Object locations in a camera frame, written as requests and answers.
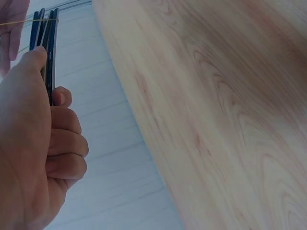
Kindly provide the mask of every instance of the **wooden table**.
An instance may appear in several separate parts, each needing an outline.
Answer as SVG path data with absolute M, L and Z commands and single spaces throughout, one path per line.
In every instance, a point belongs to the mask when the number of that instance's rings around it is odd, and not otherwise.
M 186 229 L 307 229 L 307 0 L 93 4 Z

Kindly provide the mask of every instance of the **thread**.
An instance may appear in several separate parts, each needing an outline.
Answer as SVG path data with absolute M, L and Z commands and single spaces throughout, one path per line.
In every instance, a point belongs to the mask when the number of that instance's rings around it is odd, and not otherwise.
M 18 24 L 18 23 L 30 23 L 30 22 L 42 22 L 42 21 L 59 21 L 58 19 L 35 19 L 35 20 L 25 20 L 25 21 L 16 21 L 16 22 L 9 22 L 9 23 L 0 23 L 0 26 L 2 25 L 12 25 L 12 24 Z

